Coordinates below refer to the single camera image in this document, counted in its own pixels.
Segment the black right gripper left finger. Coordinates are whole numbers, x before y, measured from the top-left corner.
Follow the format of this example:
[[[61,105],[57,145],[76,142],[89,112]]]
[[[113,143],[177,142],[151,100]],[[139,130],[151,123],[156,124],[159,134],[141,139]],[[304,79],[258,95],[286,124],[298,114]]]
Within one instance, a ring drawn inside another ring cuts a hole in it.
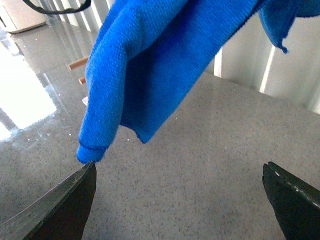
[[[89,162],[0,226],[2,240],[80,240],[96,192]]]

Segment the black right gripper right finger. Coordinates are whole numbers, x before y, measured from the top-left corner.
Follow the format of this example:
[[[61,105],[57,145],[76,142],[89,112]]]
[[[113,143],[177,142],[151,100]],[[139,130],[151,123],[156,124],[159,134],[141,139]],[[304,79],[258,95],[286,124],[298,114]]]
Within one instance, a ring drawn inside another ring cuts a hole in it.
[[[263,165],[262,183],[287,240],[320,238],[320,191],[279,165]]]

